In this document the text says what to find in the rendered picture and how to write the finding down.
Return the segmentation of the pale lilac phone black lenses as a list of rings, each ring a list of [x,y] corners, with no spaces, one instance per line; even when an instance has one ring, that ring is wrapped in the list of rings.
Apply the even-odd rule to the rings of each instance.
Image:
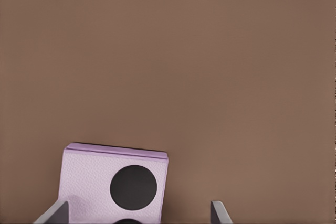
[[[59,199],[71,224],[161,222],[166,152],[70,143],[62,155]]]

